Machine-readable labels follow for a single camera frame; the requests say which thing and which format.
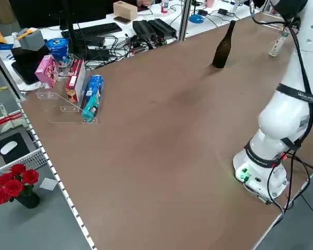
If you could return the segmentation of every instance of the wooden block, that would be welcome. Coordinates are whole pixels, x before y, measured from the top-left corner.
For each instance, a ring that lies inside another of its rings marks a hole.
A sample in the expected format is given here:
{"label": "wooden block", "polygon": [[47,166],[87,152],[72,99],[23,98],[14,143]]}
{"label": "wooden block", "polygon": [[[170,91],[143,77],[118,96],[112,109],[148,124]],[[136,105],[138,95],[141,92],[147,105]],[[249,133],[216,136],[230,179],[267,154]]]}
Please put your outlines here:
{"label": "wooden block", "polygon": [[123,1],[118,1],[114,3],[114,14],[119,17],[134,20],[138,17],[138,7]]}

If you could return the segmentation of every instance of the black keyboard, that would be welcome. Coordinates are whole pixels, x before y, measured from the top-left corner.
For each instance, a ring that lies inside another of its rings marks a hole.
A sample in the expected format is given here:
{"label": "black keyboard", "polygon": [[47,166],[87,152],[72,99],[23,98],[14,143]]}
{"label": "black keyboard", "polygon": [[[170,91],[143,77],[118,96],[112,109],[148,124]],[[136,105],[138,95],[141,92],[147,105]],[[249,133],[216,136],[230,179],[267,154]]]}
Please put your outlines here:
{"label": "black keyboard", "polygon": [[[74,30],[77,38],[81,38],[82,35],[107,35],[118,31],[122,31],[122,29],[115,22]],[[63,38],[69,38],[68,31],[63,31],[62,35]]]}

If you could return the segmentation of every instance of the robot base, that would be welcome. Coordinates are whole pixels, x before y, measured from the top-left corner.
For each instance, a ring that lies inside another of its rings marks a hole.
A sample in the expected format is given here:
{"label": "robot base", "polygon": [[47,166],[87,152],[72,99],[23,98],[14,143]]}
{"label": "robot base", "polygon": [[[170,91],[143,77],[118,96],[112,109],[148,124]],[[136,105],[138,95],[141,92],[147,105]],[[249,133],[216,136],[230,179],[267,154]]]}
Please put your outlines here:
{"label": "robot base", "polygon": [[[244,182],[248,179],[246,185],[260,194],[263,198],[271,200],[268,194],[267,182],[271,168],[263,168],[252,162],[243,149],[233,158],[235,177]],[[273,199],[281,195],[288,184],[286,171],[282,164],[274,168],[270,177],[269,192]]]}

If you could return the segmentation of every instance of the wooden table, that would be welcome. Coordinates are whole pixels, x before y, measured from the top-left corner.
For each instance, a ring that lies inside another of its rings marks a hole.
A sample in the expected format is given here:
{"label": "wooden table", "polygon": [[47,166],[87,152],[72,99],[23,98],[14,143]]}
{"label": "wooden table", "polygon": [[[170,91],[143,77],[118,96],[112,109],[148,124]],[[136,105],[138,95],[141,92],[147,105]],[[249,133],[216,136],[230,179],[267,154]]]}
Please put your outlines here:
{"label": "wooden table", "polygon": [[[257,131],[293,43],[271,58],[277,31],[241,20],[215,70],[226,30],[95,71],[105,80],[98,124],[48,123],[35,95],[23,103],[98,249],[251,249],[278,216],[235,179],[232,159]],[[313,164],[313,132],[300,156]],[[297,165],[294,192],[305,180]]]}

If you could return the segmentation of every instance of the gray floor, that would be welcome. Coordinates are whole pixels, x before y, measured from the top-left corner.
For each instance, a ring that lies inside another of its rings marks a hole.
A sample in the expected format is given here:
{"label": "gray floor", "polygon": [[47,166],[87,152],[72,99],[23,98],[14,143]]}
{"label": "gray floor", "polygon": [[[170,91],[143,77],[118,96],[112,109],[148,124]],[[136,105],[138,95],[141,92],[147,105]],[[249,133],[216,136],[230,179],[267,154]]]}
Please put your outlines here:
{"label": "gray floor", "polygon": [[[18,23],[0,24],[0,31],[4,36],[10,35],[19,31]],[[7,91],[0,92],[0,102],[8,112],[16,109]],[[41,179],[53,178],[48,166],[42,167],[40,174]],[[36,209],[28,210],[17,201],[0,206],[0,249],[89,250],[59,188],[53,192],[43,189],[37,192],[42,203]],[[304,196],[313,208],[313,180]],[[313,250],[313,213],[301,198],[283,221],[268,233],[257,250]]]}
{"label": "gray floor", "polygon": [[[53,179],[48,166],[39,173],[40,180]],[[27,209],[17,201],[0,205],[0,249],[90,250],[58,185],[53,191],[38,185],[37,208]]]}

